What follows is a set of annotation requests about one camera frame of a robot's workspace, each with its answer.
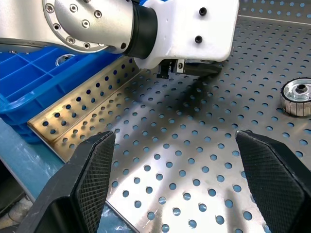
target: metal table surface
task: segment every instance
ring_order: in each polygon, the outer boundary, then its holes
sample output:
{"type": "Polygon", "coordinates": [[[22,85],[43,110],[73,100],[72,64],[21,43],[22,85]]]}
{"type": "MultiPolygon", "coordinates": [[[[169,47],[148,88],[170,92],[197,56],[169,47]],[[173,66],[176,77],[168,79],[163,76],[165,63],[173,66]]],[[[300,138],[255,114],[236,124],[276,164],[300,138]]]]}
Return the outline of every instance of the metal table surface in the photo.
{"type": "MultiPolygon", "coordinates": [[[[234,133],[249,129],[282,141],[311,168],[311,119],[285,114],[279,101],[284,83],[311,72],[311,28],[302,23],[240,17],[234,51],[218,77],[172,76],[156,82],[146,74],[145,79],[137,77],[132,80],[136,83],[123,86],[123,94],[136,105],[128,103],[129,112],[114,121],[121,131],[111,181],[118,183],[111,188],[108,201],[136,229],[265,230],[247,187],[234,133]]],[[[3,138],[7,137],[4,132],[0,133],[3,138]]],[[[31,178],[43,180],[27,187],[36,197],[50,174],[25,176],[18,167],[21,163],[3,153],[8,146],[14,144],[1,145],[1,159],[22,183],[31,178]]],[[[61,167],[52,154],[41,152],[39,160],[43,168],[35,169],[40,174],[47,167],[61,167]]]]}

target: blue plastic crate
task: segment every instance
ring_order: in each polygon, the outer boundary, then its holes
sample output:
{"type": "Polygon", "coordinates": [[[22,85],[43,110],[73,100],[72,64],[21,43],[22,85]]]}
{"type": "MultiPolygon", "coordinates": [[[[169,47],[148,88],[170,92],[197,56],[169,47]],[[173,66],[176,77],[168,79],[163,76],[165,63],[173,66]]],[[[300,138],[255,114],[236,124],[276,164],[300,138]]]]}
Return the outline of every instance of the blue plastic crate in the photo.
{"type": "Polygon", "coordinates": [[[65,54],[54,47],[28,55],[0,53],[0,118],[29,143],[40,141],[27,127],[29,119],[119,57],[102,51],[56,66],[65,54]]]}

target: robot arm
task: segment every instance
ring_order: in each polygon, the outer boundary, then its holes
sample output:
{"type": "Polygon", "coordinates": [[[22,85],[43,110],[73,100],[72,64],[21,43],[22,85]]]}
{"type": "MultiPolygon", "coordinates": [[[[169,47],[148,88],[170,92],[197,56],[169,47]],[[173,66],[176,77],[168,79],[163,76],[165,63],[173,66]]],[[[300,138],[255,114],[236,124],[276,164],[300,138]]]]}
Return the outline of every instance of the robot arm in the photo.
{"type": "Polygon", "coordinates": [[[135,57],[140,68],[163,60],[223,61],[230,52],[239,0],[2,0],[0,51],[60,46],[135,57]]]}

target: reflective steel surface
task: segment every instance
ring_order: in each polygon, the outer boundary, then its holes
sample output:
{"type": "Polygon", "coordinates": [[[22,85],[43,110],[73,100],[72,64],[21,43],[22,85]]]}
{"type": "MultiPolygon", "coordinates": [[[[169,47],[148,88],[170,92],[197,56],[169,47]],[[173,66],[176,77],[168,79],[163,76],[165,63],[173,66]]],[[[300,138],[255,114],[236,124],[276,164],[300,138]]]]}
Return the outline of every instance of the reflective steel surface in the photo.
{"type": "MultiPolygon", "coordinates": [[[[279,140],[311,169],[311,119],[290,116],[280,103],[288,80],[311,73],[310,40],[309,26],[242,18],[218,77],[163,80],[142,71],[71,122],[83,103],[66,105],[90,89],[83,84],[30,124],[64,160],[82,135],[114,129],[107,202],[140,232],[264,232],[234,134],[251,130],[279,140]]],[[[121,78],[120,63],[112,66],[121,78]]]]}

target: blue bin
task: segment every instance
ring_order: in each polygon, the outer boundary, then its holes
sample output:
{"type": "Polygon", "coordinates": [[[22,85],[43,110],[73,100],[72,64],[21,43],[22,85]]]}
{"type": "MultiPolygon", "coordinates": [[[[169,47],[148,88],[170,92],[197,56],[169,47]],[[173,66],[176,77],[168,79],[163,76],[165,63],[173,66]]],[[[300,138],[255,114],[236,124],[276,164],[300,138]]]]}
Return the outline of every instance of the blue bin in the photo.
{"type": "Polygon", "coordinates": [[[0,118],[29,143],[40,141],[27,127],[29,119],[120,56],[104,51],[76,55],[56,66],[65,54],[54,47],[28,55],[0,53],[0,118]]]}

